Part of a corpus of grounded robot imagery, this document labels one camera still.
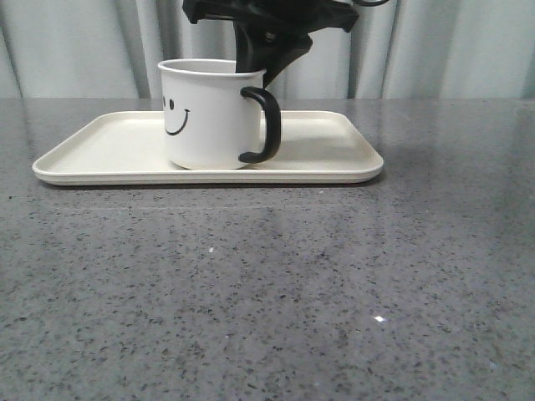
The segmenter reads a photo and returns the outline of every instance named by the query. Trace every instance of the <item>countertop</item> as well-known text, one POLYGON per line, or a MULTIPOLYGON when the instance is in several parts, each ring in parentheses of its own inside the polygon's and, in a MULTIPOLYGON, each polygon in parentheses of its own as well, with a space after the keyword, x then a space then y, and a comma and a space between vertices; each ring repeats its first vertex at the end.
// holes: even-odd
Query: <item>countertop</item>
POLYGON ((535 399, 535 101, 282 106, 383 173, 60 188, 40 155, 160 102, 0 100, 0 399, 535 399))

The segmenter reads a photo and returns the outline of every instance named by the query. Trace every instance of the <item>printed smile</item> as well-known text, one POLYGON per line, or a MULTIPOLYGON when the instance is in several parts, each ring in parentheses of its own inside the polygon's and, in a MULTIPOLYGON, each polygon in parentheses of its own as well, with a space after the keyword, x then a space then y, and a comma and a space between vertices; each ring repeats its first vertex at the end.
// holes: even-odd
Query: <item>printed smile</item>
POLYGON ((182 126, 175 132, 169 132, 167 129, 166 129, 166 133, 170 136, 175 136, 175 135, 178 135, 180 132, 182 132, 184 130, 184 128, 186 127, 186 124, 187 124, 187 120, 190 116, 190 110, 188 109, 184 109, 184 111, 186 112, 186 117, 184 118, 184 123, 182 124, 182 126))

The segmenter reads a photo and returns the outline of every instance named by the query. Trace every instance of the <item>gray curtain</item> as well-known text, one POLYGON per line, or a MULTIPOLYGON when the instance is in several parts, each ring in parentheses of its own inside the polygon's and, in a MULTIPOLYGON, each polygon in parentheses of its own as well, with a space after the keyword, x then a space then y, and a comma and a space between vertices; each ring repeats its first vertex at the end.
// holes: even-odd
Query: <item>gray curtain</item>
MULTIPOLYGON (((159 98, 164 58, 233 58, 228 22, 181 0, 0 0, 0 97, 159 98)), ((530 98, 535 1, 390 0, 314 33, 280 98, 530 98)))

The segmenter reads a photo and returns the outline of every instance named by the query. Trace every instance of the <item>tray rim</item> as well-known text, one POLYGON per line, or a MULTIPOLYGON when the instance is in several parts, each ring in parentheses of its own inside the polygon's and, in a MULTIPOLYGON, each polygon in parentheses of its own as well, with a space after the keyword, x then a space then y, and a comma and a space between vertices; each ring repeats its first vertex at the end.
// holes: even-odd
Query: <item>tray rim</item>
POLYGON ((44 163, 65 145, 80 140, 84 135, 90 135, 90 128, 94 125, 105 124, 107 120, 124 119, 163 119, 163 111, 158 110, 128 110, 102 114, 78 129, 67 139, 61 141, 51 150, 36 159, 32 170, 37 178, 52 185, 159 185, 159 184, 224 184, 224 183, 359 183, 371 180, 383 170, 385 161, 368 140, 351 123, 347 116, 324 110, 282 110, 283 119, 300 119, 306 114, 324 116, 326 119, 336 119, 341 124, 349 125, 362 137, 364 142, 373 151, 379 163, 374 167, 360 170, 177 170, 162 172, 143 171, 109 171, 98 174, 79 172, 55 172, 42 169, 39 165, 44 163))

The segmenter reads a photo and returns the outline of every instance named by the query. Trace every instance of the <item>smiley face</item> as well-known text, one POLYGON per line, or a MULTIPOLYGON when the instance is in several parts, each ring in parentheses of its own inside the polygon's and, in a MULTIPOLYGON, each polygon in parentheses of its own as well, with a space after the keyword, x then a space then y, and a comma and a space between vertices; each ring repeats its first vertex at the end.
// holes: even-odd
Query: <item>smiley face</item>
MULTIPOLYGON (((164 108, 167 107, 166 103, 167 103, 166 102, 166 97, 164 96, 164 108)), ((169 99, 169 109, 171 111, 175 110, 175 101, 173 99, 169 99)), ((186 112, 186 116, 184 117, 184 122, 182 123, 182 126, 177 131, 168 131, 167 128, 166 128, 166 133, 168 135, 175 136, 175 135, 178 135, 180 132, 182 132, 184 130, 184 128, 187 125, 187 120, 189 119, 189 116, 190 116, 190 110, 189 109, 184 109, 184 111, 186 112)))

